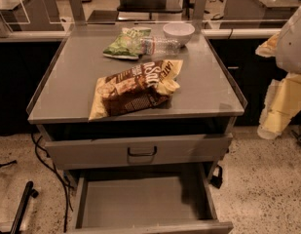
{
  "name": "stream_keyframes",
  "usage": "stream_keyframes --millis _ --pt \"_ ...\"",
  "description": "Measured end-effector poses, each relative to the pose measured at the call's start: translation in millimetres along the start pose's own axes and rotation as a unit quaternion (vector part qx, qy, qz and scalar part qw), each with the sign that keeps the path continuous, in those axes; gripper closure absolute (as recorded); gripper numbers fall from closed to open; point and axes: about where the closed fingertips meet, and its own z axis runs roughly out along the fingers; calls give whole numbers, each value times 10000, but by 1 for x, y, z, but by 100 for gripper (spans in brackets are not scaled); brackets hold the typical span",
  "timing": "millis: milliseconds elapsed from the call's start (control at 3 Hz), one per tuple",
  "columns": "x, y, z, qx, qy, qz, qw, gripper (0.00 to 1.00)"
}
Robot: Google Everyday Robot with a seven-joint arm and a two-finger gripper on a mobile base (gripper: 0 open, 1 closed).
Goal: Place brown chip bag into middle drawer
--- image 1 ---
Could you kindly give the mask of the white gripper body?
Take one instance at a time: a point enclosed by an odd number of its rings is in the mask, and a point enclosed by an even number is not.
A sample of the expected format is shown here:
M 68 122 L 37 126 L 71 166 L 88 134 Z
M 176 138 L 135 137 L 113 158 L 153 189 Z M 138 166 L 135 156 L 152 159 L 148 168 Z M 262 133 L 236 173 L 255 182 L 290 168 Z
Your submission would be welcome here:
M 286 72 L 301 74 L 301 6 L 280 31 L 276 63 Z

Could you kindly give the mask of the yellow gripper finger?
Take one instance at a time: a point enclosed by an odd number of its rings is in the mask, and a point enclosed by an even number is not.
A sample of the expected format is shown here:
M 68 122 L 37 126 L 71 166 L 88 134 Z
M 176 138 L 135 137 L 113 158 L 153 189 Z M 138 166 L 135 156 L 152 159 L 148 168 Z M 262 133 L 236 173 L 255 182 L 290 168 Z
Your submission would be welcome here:
M 265 139 L 279 137 L 301 111 L 301 75 L 288 73 L 273 80 L 267 89 L 257 133 Z
M 279 36 L 279 33 L 271 36 L 268 40 L 257 47 L 255 53 L 263 58 L 273 57 L 276 54 Z

